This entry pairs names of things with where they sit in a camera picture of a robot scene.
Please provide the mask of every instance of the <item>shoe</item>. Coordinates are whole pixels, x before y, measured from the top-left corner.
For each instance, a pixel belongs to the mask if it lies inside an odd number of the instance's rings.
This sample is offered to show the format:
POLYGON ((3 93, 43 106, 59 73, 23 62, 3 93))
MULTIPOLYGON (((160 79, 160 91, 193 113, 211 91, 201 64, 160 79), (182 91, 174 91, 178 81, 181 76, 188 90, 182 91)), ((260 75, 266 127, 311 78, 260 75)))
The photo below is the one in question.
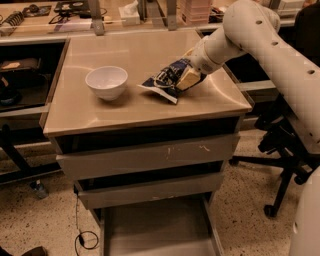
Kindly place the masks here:
POLYGON ((21 256, 47 256, 47 251, 42 247, 36 247, 33 248, 30 251, 25 252, 24 254, 22 254, 21 256))

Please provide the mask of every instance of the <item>chair leg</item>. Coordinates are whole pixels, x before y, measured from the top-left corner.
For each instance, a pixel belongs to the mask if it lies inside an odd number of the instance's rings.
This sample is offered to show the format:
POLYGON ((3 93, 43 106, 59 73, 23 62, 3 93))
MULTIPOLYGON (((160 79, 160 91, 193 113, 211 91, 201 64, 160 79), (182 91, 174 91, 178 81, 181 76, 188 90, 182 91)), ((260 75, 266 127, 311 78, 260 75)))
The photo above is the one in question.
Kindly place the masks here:
POLYGON ((264 207, 264 213, 267 217, 274 218, 277 216, 278 210, 281 206, 284 195, 286 194, 292 175, 293 175, 293 171, 290 170, 289 168, 285 168, 281 173, 282 180, 281 180, 280 187, 278 189, 276 199, 273 205, 265 205, 264 207))

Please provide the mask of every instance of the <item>cabinet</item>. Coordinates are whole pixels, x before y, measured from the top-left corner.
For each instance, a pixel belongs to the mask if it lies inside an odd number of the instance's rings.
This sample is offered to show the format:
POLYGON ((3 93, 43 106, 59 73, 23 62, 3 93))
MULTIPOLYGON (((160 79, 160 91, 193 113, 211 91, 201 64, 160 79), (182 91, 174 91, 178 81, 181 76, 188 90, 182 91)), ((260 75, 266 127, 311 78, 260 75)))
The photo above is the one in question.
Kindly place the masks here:
POLYGON ((0 183, 38 176, 59 170, 56 162, 30 167, 16 150, 17 145, 47 141, 43 135, 43 120, 48 112, 59 70, 64 59, 66 42, 2 44, 0 63, 19 63, 34 59, 38 69, 3 72, 2 75, 20 94, 21 100, 11 106, 0 105, 0 147, 13 160, 18 171, 0 176, 0 183))
POLYGON ((44 134, 101 226, 103 255, 222 252, 207 206, 250 104, 223 69, 177 105, 137 86, 199 39, 188 30, 70 40, 44 134), (108 65, 129 74, 126 91, 113 102, 98 99, 85 84, 92 69, 108 65))

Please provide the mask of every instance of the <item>beige tabletop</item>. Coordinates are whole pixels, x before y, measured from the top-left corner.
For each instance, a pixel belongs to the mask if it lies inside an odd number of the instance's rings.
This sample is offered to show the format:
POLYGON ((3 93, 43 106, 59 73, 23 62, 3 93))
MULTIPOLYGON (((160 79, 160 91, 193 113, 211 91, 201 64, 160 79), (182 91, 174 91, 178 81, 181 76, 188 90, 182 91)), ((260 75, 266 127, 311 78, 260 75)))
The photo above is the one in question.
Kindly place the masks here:
POLYGON ((44 133, 48 137, 232 116, 251 109, 223 69, 185 92, 177 105, 138 87, 199 40, 195 31, 71 38, 44 133), (129 74, 115 101, 97 98, 85 83, 93 69, 114 65, 129 74))

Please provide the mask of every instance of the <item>drawer front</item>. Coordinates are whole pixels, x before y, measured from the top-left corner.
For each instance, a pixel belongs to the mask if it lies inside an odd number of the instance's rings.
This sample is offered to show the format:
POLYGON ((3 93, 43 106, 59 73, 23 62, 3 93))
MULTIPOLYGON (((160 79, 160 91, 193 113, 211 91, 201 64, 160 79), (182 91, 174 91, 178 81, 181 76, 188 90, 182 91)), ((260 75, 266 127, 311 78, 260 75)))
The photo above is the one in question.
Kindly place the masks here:
POLYGON ((222 173, 112 187, 79 192, 86 209, 154 201, 165 198, 214 192, 223 180, 222 173))
POLYGON ((57 160, 70 179, 83 180, 228 160, 238 140, 238 135, 219 135, 58 155, 57 160))

